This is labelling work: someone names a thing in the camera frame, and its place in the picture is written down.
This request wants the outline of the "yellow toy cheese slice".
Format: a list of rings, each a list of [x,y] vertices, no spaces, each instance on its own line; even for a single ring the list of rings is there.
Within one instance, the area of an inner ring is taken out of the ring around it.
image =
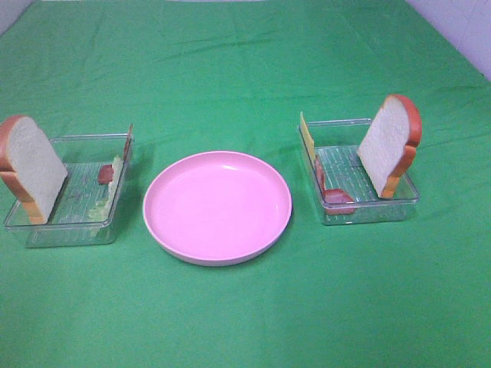
[[[311,165],[314,166],[315,165],[315,141],[313,140],[308,130],[308,126],[302,111],[300,112],[300,132],[305,144],[308,158],[311,162]]]

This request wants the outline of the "toy bacon strip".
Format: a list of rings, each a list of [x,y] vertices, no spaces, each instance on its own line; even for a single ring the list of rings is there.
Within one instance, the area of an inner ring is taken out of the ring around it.
[[[327,215],[351,215],[355,212],[356,208],[352,207],[333,207],[333,205],[353,202],[353,199],[342,189],[328,189],[325,186],[325,170],[319,155],[315,156],[315,175],[319,188],[321,189],[322,198],[328,204],[328,207],[325,209]]]

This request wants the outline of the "toy ham slice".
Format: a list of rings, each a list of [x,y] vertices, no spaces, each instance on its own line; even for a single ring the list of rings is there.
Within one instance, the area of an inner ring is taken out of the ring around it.
[[[126,140],[124,144],[124,151],[122,156],[115,156],[111,164],[102,165],[97,177],[97,181],[99,185],[109,185],[112,182],[116,182],[116,179],[120,177],[120,172],[123,169],[123,164],[130,150],[132,132],[133,132],[133,124],[131,123],[127,131]]]

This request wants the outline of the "toy bread slice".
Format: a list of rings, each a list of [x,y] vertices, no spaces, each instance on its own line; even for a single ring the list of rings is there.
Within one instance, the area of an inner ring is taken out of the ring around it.
[[[67,176],[49,139],[31,117],[14,115],[1,124],[1,178],[32,224],[48,222]]]
[[[422,119],[414,102],[404,95],[388,95],[357,151],[379,198],[394,196],[421,137]]]

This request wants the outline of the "toy lettuce leaf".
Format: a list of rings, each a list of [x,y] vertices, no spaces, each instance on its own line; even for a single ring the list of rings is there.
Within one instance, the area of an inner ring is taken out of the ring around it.
[[[116,195],[116,189],[119,183],[120,177],[116,179],[116,182],[112,182],[107,186],[107,195],[104,199],[97,201],[95,207],[93,207],[88,216],[92,221],[102,222],[107,219],[110,213],[110,209]]]

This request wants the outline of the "pink round plate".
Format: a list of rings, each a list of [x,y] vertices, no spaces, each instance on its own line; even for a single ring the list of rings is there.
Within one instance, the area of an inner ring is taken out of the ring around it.
[[[151,182],[143,200],[146,227],[162,248],[204,266],[236,265],[267,251],[291,213],[279,172],[234,151],[179,160]]]

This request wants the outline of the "right clear plastic tray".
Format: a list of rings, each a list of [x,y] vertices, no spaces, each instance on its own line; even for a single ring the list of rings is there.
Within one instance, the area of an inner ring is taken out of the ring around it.
[[[325,186],[328,189],[342,189],[353,202],[333,205],[334,208],[356,208],[351,215],[327,215],[328,204],[323,200],[315,166],[311,165],[304,141],[298,132],[306,173],[321,222],[325,225],[347,225],[370,222],[394,222],[404,220],[414,212],[419,192],[410,177],[404,173],[399,186],[390,199],[377,196],[368,174],[358,157],[357,150],[371,125],[371,119],[306,121],[308,130],[315,141],[315,155],[319,155],[325,170]]]

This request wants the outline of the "clear plastic tray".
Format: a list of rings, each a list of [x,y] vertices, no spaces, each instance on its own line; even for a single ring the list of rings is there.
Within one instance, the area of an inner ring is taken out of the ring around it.
[[[333,205],[334,208],[356,208],[351,215],[327,215],[328,204],[323,200],[315,166],[311,165],[304,141],[298,132],[306,173],[321,222],[325,225],[347,225],[370,222],[394,222],[404,220],[414,212],[419,192],[410,177],[404,173],[399,186],[390,199],[377,196],[368,174],[358,157],[357,150],[371,125],[371,119],[306,121],[308,130],[315,141],[315,155],[319,155],[325,170],[325,186],[328,189],[342,189],[353,202]]]
[[[102,222],[92,221],[88,213],[107,195],[107,186],[99,185],[102,165],[122,156],[127,133],[60,136],[51,145],[68,171],[49,221],[44,225],[30,223],[27,212],[16,200],[4,220],[5,229],[27,248],[50,248],[78,245],[104,245],[113,242],[120,229],[120,196],[126,189],[130,168],[130,143],[123,164],[109,216]]]

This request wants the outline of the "green tablecloth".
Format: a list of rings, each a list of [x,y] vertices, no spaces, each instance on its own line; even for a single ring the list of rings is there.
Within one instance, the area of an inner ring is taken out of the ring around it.
[[[402,222],[325,226],[298,118],[423,118]],[[1,38],[1,115],[49,136],[135,135],[111,245],[1,233],[3,367],[488,367],[490,85],[403,1],[37,2]],[[167,254],[143,196],[169,164],[237,150],[293,212],[256,259]]]

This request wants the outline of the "left clear plastic tray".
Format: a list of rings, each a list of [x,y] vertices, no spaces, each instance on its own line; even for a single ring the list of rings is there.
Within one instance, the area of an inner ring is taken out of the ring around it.
[[[104,245],[113,242],[120,229],[120,196],[126,189],[130,168],[130,143],[123,164],[109,216],[102,222],[92,221],[88,213],[107,195],[107,186],[99,185],[102,165],[122,156],[127,133],[60,136],[51,145],[68,171],[49,221],[44,225],[30,223],[27,212],[16,200],[4,220],[5,229],[27,248],[50,248],[78,245]]]

